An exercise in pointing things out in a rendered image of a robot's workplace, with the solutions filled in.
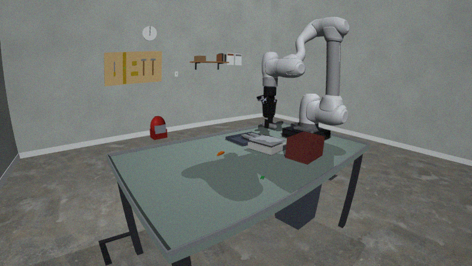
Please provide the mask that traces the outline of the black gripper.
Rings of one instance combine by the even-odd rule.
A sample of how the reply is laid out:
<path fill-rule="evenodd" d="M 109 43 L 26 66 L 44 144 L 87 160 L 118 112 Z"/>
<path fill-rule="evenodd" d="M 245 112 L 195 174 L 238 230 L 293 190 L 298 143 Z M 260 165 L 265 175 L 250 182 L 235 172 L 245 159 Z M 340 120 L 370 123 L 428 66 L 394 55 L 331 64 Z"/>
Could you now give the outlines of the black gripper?
<path fill-rule="evenodd" d="M 262 100 L 262 111 L 265 117 L 264 128 L 269 128 L 269 123 L 273 123 L 273 117 L 276 112 L 276 87 L 264 87 L 265 98 Z M 269 105 L 268 105 L 269 104 Z"/>

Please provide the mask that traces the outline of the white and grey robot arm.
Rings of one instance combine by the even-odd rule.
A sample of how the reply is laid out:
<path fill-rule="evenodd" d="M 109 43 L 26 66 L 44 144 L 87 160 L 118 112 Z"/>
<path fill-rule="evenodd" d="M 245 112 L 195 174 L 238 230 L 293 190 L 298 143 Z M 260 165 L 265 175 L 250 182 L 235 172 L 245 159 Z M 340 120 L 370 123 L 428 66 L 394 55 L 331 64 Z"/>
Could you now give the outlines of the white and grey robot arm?
<path fill-rule="evenodd" d="M 262 58 L 263 86 L 277 87 L 278 76 L 300 77 L 305 72 L 302 62 L 305 58 L 304 43 L 315 37 L 326 41 L 326 94 L 320 101 L 319 95 L 306 93 L 300 103 L 299 122 L 293 129 L 314 133 L 323 131 L 319 122 L 326 125 L 341 125 L 346 122 L 348 112 L 340 93 L 341 42 L 349 32 L 347 20 L 340 17 L 326 17 L 310 22 L 296 39 L 296 54 L 282 59 L 276 52 L 266 52 Z M 270 78 L 271 77 L 271 78 Z M 298 126 L 297 126 L 298 125 Z"/>

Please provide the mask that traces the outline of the grey metal gas cylinder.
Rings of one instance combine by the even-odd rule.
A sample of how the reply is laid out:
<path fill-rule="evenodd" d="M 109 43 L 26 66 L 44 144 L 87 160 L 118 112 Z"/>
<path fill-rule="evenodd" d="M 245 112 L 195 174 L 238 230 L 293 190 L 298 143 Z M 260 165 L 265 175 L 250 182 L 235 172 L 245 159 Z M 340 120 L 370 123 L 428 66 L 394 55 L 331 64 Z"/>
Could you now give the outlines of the grey metal gas cylinder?
<path fill-rule="evenodd" d="M 260 123 L 260 125 L 262 125 L 262 126 L 264 127 L 264 126 L 265 126 L 265 122 L 264 122 L 264 123 Z M 272 124 L 272 123 L 269 123 L 269 128 L 270 128 L 270 129 L 277 129 L 277 125 Z"/>

